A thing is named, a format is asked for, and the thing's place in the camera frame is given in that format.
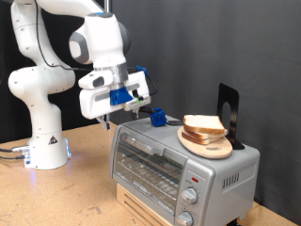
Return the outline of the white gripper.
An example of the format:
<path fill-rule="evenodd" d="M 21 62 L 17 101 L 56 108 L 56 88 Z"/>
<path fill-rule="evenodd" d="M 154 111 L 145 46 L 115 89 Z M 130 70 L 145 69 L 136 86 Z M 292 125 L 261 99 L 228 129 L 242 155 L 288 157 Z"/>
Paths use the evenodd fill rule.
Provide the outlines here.
<path fill-rule="evenodd" d="M 115 81 L 117 76 L 109 71 L 92 71 L 78 82 L 82 115 L 95 119 L 110 129 L 110 119 L 106 114 L 124 109 L 133 110 L 132 118 L 139 118 L 139 107 L 151 102 L 146 76 L 143 72 L 132 73 L 121 83 Z"/>

